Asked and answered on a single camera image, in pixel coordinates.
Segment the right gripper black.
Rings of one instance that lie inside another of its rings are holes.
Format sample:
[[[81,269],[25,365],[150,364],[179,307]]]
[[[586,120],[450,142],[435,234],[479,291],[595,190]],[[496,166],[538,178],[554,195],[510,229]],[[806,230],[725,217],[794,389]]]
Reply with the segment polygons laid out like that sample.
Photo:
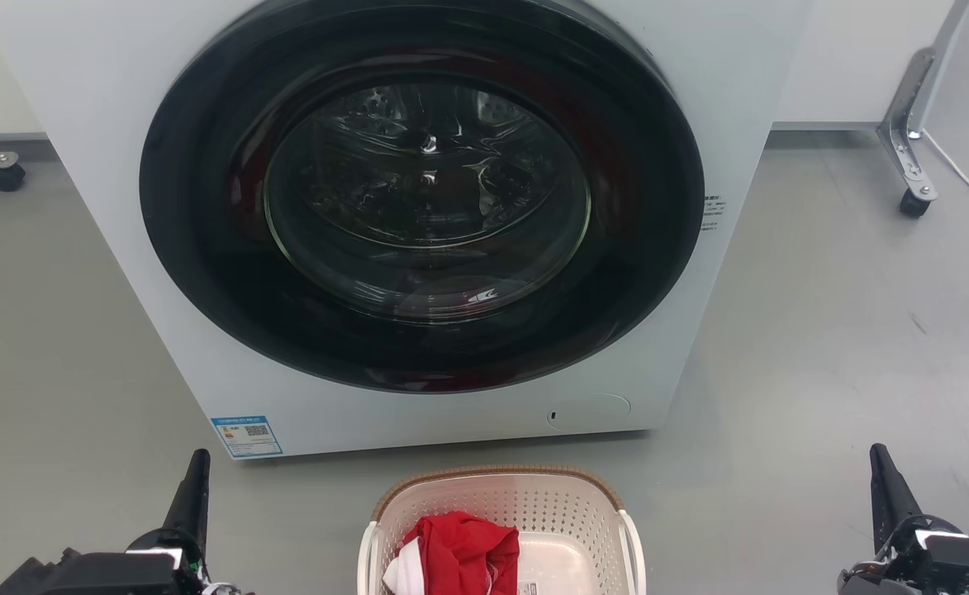
[[[883,444],[870,448],[876,557],[844,569],[838,595],[969,595],[969,535],[922,515]]]

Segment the white garment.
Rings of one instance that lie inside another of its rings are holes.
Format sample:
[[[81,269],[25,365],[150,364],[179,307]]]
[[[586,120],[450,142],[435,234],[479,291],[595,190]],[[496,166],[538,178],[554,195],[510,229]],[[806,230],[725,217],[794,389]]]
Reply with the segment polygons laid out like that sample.
[[[382,582],[392,595],[426,595],[419,539],[402,546],[397,557],[386,567]]]

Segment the cream perforated laundry basket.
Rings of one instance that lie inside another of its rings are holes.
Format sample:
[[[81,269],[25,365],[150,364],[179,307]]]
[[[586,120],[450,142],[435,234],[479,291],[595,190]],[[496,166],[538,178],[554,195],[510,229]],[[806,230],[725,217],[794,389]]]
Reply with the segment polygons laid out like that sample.
[[[638,528],[589,472],[483,466],[430,472],[381,498],[360,541],[357,595],[393,595],[383,573],[422,517],[464,512],[519,534],[511,595],[648,595]]]

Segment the blue energy label sticker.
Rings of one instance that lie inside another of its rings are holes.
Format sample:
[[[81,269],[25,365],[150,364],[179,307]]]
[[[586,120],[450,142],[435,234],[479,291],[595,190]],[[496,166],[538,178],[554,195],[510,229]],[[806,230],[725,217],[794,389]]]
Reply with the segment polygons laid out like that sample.
[[[284,455],[265,416],[213,417],[210,422],[228,455],[234,460]]]

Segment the white front-load washing machine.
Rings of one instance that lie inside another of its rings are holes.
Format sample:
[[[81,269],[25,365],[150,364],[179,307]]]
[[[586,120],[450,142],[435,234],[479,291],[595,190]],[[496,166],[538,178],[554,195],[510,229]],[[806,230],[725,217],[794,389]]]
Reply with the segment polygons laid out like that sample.
[[[668,297],[616,342],[540,378],[454,394],[350,387],[265,357],[160,263],[140,204],[145,136],[193,57],[262,1],[0,0],[0,51],[209,421],[265,416],[283,456],[560,436],[547,414],[571,394],[627,399],[623,431],[661,426],[816,0],[583,0],[646,49],[691,125],[698,240]]]

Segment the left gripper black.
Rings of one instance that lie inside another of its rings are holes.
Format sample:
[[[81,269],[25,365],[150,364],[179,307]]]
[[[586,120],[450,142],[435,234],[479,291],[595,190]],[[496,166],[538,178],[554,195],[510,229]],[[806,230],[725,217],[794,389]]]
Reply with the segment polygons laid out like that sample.
[[[53,564],[29,558],[0,584],[0,595],[230,595],[230,585],[209,579],[205,565],[209,487],[210,453],[197,449],[163,530],[124,551],[66,549]]]

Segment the round dark washing machine door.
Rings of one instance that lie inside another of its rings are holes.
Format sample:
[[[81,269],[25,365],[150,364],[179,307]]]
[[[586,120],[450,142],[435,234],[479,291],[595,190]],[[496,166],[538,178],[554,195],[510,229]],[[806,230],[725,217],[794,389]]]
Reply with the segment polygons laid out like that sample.
[[[152,246],[210,321],[404,394],[627,335],[704,201],[672,88],[583,0],[263,0],[179,73],[140,163]]]

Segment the white partition frame post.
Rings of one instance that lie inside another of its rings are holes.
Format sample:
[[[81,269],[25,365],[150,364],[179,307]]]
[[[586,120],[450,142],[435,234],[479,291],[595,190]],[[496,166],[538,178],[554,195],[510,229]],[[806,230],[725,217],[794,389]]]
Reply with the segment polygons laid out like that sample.
[[[953,0],[952,6],[941,25],[936,39],[931,45],[933,61],[922,80],[918,97],[914,102],[912,114],[908,117],[908,136],[911,139],[923,138],[926,121],[936,98],[938,86],[942,82],[952,50],[955,49],[962,26],[969,12],[969,0]]]

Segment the red garment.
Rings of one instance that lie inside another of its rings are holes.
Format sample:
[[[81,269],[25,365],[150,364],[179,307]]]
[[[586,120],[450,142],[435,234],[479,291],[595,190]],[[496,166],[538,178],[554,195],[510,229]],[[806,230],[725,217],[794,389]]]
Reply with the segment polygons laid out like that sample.
[[[426,595],[520,595],[517,528],[447,512],[417,520],[402,546],[414,539],[420,543]]]

